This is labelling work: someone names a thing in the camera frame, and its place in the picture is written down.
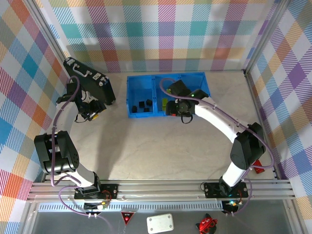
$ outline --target green object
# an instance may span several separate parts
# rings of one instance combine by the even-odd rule
[[[162,111],[166,111],[167,103],[168,103],[168,99],[167,98],[163,98],[162,99]]]

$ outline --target white vent strip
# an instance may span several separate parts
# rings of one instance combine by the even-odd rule
[[[82,210],[83,203],[68,204],[74,210]],[[111,202],[109,207],[104,211],[202,211],[202,210],[220,210],[222,203],[220,201],[206,201],[206,202],[147,202],[145,204],[135,202],[114,203]],[[69,211],[61,203],[41,203],[39,212],[57,212]]]

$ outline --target table surface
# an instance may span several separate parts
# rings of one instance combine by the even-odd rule
[[[127,76],[108,74],[116,102],[91,122],[74,123],[70,136],[80,162],[100,179],[219,179],[230,165],[232,144],[200,117],[183,124],[179,117],[128,118]],[[206,72],[214,101],[227,113],[248,123],[258,117],[241,71]],[[266,152],[260,159],[269,165]],[[274,178],[272,169],[252,179]]]

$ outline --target beige floor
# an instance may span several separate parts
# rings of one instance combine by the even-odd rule
[[[74,123],[70,135],[80,162],[101,179],[219,179],[231,162],[232,145],[213,125],[199,117],[191,124],[178,117],[128,118],[126,80],[134,74],[145,73],[109,74],[116,103],[91,122]],[[206,72],[206,77],[219,107],[258,121],[242,72]],[[270,158],[265,154],[260,161],[268,165]],[[252,171],[249,177],[273,178],[273,172]]]

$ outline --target small black cube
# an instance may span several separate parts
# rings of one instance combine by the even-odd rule
[[[137,112],[137,106],[132,106],[132,113],[136,113]]]
[[[145,107],[144,101],[139,101],[138,106],[139,106],[139,108],[144,108]]]
[[[153,101],[147,99],[147,100],[146,100],[146,105],[147,105],[147,106],[152,106],[152,105],[153,105]]]

